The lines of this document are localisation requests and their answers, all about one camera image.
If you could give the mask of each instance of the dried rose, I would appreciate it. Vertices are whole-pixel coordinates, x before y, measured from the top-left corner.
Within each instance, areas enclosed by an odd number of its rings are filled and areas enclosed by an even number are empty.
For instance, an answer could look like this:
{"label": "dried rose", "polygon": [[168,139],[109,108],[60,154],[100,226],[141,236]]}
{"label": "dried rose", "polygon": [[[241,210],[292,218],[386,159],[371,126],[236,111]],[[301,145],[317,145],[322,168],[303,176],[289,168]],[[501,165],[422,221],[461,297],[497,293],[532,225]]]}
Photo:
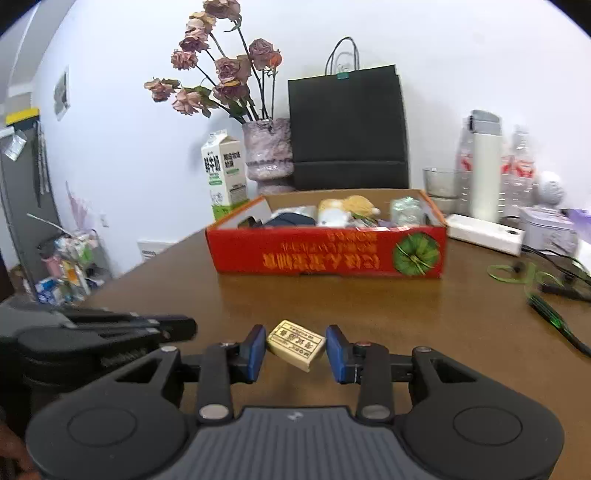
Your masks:
{"label": "dried rose", "polygon": [[193,69],[197,66],[197,54],[193,51],[175,50],[170,61],[177,70]]}
{"label": "dried rose", "polygon": [[193,115],[201,110],[201,113],[209,118],[212,115],[209,109],[219,108],[219,105],[209,98],[211,92],[205,87],[183,88],[177,93],[173,108],[183,115]]}
{"label": "dried rose", "polygon": [[239,81],[216,85],[213,88],[213,96],[220,100],[224,105],[229,105],[230,100],[250,97],[251,91],[248,85],[243,85]]}
{"label": "dried rose", "polygon": [[273,53],[273,44],[262,38],[257,38],[251,43],[248,52],[255,64],[255,68],[257,70],[262,70],[269,66],[269,58]]}
{"label": "dried rose", "polygon": [[204,28],[196,28],[188,32],[185,38],[179,43],[184,51],[203,51],[209,48],[207,38],[209,34]]}
{"label": "dried rose", "polygon": [[216,72],[221,83],[228,83],[238,80],[246,83],[251,75],[251,63],[247,55],[239,55],[235,59],[222,57],[216,60]]}
{"label": "dried rose", "polygon": [[233,22],[240,19],[238,0],[205,0],[203,9],[216,18],[229,18]]}
{"label": "dried rose", "polygon": [[281,62],[283,61],[283,57],[281,56],[281,52],[279,50],[274,51],[271,56],[269,57],[268,67],[272,69],[276,69]]}
{"label": "dried rose", "polygon": [[191,32],[196,28],[202,28],[207,33],[211,33],[213,27],[216,25],[216,18],[209,15],[207,12],[195,12],[189,16],[189,23],[187,24],[187,32]]}
{"label": "dried rose", "polygon": [[167,79],[154,79],[151,82],[144,83],[144,88],[152,92],[154,102],[165,102],[179,86],[180,82],[178,80]]}

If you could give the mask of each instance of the white round speaker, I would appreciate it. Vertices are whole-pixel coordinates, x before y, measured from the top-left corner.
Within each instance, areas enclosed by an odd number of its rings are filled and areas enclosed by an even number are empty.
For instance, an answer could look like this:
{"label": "white round speaker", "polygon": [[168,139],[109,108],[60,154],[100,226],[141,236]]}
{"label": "white round speaker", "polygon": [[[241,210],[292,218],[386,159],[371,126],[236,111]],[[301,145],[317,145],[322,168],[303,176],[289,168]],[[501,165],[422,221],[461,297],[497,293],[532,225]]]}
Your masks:
{"label": "white round speaker", "polygon": [[560,177],[552,171],[538,175],[535,196],[541,206],[555,207],[564,198],[564,187]]}

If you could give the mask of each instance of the wooden table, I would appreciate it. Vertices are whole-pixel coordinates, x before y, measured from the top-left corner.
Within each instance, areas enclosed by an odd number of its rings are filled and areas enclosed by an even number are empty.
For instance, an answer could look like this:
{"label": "wooden table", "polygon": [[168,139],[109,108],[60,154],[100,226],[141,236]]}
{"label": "wooden table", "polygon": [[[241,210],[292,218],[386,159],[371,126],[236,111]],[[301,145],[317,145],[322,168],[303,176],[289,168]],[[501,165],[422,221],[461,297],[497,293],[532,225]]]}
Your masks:
{"label": "wooden table", "polygon": [[[291,319],[315,332],[337,323],[351,341],[374,340],[410,354],[429,345],[543,403],[566,432],[553,480],[591,478],[591,359],[574,350],[526,304],[521,285],[489,278],[487,266],[513,258],[450,241],[441,280],[218,275],[203,232],[110,283],[85,306],[145,314],[181,313],[199,324],[183,353],[243,339],[253,324],[267,331]],[[550,298],[575,334],[591,343],[589,305]],[[267,355],[255,385],[232,387],[244,405],[355,406],[358,388],[337,385],[326,356],[306,374]],[[397,413],[410,409],[408,390],[395,385]],[[183,410],[190,411],[195,386]]]}

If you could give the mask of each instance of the bouquet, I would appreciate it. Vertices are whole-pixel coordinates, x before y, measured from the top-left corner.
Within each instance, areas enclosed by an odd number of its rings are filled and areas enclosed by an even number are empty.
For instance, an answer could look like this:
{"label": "bouquet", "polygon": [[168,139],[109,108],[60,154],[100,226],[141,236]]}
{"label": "bouquet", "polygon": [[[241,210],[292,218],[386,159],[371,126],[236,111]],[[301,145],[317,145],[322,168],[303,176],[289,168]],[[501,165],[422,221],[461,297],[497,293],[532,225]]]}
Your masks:
{"label": "bouquet", "polygon": [[[234,23],[233,28],[227,32],[236,31],[240,35],[245,54],[230,58],[222,50],[213,35],[213,28],[218,20],[223,19]],[[275,78],[277,67],[282,62],[281,53],[263,38],[258,38],[250,46],[247,46],[242,35],[241,25],[242,15],[238,0],[205,0],[203,11],[195,12],[189,16],[185,36],[178,44],[180,49],[172,53],[171,62],[177,70],[199,70],[204,75],[201,83],[207,80],[210,85],[199,84],[189,87],[182,85],[179,80],[154,78],[154,80],[144,83],[144,88],[152,93],[154,102],[165,102],[174,94],[173,108],[183,115],[201,112],[209,118],[212,109],[222,108],[241,124],[244,124],[247,119],[250,121],[273,119]],[[210,41],[215,44],[220,54],[217,59],[210,51]],[[199,66],[198,54],[202,54],[202,52],[205,52],[215,64],[216,82]],[[259,111],[251,98],[251,91],[248,87],[248,79],[253,75],[261,94],[262,105]],[[265,78],[272,79],[270,115],[265,105]]]}

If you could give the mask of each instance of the open box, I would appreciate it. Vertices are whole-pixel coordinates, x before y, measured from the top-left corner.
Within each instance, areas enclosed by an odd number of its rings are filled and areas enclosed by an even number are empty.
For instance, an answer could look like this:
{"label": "open box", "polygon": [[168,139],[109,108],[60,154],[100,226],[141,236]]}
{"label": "open box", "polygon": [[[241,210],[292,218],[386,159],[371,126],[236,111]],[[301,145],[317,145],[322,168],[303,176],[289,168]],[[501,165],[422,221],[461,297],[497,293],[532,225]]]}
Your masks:
{"label": "open box", "polygon": [[[253,217],[265,223],[284,207],[318,205],[322,200],[362,195],[388,219],[390,200],[420,200],[428,225],[397,228],[238,228]],[[221,273],[273,275],[338,274],[391,277],[441,276],[445,218],[422,190],[349,189],[294,192],[258,197],[206,229],[213,264]]]}

